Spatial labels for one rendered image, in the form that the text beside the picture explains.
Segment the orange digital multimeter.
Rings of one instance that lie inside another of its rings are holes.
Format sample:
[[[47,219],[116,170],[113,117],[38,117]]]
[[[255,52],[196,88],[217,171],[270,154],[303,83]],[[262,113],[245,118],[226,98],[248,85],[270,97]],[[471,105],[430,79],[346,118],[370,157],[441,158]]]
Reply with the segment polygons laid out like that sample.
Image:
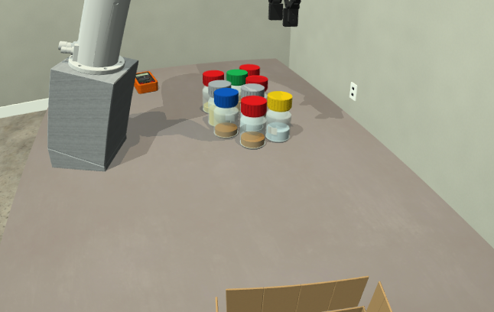
[[[158,90],[158,82],[150,71],[136,73],[134,86],[139,94],[154,92]]]

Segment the green-capped bottle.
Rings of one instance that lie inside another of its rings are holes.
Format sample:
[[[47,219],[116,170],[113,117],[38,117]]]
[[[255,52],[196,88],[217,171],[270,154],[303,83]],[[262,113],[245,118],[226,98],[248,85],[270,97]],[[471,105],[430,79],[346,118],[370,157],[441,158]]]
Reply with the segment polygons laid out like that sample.
[[[239,103],[237,104],[239,113],[241,104],[241,86],[245,84],[245,78],[247,76],[248,72],[246,70],[228,70],[226,72],[226,80],[232,83],[231,88],[239,91]]]

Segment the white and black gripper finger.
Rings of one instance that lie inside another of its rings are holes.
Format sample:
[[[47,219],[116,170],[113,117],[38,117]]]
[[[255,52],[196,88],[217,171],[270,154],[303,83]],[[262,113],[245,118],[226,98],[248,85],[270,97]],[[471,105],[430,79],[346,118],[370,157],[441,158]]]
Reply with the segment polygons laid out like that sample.
[[[301,0],[284,0],[285,8],[283,8],[283,26],[298,26],[298,9],[300,8],[300,3]]]
[[[271,21],[283,19],[283,4],[282,0],[268,0],[268,19]]]

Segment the open brown cardboard box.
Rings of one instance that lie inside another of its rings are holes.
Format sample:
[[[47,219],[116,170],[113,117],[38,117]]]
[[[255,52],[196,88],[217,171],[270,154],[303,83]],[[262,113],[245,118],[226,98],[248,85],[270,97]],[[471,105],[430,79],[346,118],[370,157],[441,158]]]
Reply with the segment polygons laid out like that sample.
[[[310,284],[226,289],[226,312],[392,312],[380,284],[367,310],[358,307],[368,279],[369,276],[364,276]]]

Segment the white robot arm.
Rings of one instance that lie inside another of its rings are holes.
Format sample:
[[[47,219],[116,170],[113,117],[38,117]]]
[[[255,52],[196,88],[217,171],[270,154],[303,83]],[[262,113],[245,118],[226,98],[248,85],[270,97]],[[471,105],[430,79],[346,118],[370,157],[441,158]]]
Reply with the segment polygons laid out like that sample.
[[[131,0],[85,0],[78,41],[60,41],[58,50],[70,54],[75,71],[106,75],[125,66],[119,55]]]

